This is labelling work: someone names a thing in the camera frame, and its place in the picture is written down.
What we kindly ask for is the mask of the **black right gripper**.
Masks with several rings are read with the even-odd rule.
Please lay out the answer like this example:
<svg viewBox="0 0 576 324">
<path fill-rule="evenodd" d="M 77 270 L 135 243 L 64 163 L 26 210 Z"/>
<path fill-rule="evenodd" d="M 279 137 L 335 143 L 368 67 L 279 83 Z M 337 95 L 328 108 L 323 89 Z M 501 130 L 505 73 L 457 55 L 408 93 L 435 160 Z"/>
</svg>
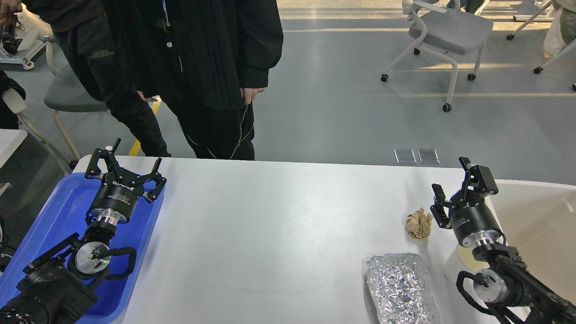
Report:
<svg viewBox="0 0 576 324">
<path fill-rule="evenodd" d="M 453 206 L 451 201 L 446 199 L 442 186 L 433 183 L 432 215 L 440 228 L 453 230 L 458 244 L 464 248 L 494 244 L 503 236 L 503 232 L 491 209 L 483 202 L 485 197 L 499 192 L 495 179 L 490 168 L 473 165 L 467 157 L 459 157 L 459 162 L 465 170 L 459 201 L 476 205 Z"/>
</svg>

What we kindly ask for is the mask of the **white robot base far left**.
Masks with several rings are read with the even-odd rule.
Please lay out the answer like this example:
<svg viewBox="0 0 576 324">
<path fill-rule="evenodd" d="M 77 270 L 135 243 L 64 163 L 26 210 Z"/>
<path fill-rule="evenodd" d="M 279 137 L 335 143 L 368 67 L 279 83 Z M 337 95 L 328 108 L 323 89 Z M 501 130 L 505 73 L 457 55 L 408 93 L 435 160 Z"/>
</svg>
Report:
<svg viewBox="0 0 576 324">
<path fill-rule="evenodd" d="M 21 4 L 12 24 L 1 26 L 0 63 L 33 69 L 33 59 L 45 50 L 45 36 L 51 32 L 49 24 Z"/>
</svg>

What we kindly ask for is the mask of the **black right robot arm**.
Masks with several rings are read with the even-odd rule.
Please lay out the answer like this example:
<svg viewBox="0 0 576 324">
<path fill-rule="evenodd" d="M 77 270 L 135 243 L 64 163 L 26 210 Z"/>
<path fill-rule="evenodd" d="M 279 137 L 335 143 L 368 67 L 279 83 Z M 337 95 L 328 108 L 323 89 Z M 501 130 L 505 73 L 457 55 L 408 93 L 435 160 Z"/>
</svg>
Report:
<svg viewBox="0 0 576 324">
<path fill-rule="evenodd" d="M 431 212 L 440 228 L 451 229 L 457 242 L 488 267 L 460 271 L 458 292 L 477 311 L 502 324 L 573 324 L 575 305 L 560 297 L 527 271 L 516 247 L 500 243 L 505 234 L 484 199 L 498 193 L 491 170 L 459 157 L 465 172 L 461 189 L 450 199 L 434 183 Z"/>
</svg>

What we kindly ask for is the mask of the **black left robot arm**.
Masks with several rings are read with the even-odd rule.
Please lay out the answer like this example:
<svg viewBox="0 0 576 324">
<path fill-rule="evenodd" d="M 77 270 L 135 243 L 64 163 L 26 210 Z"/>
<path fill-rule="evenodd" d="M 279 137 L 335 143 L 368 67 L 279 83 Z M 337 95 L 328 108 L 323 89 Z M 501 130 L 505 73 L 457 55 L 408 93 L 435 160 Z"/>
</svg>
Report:
<svg viewBox="0 0 576 324">
<path fill-rule="evenodd" d="M 113 321 L 125 307 L 161 206 L 166 178 L 96 149 L 85 173 L 64 177 L 1 277 L 3 324 Z"/>
</svg>

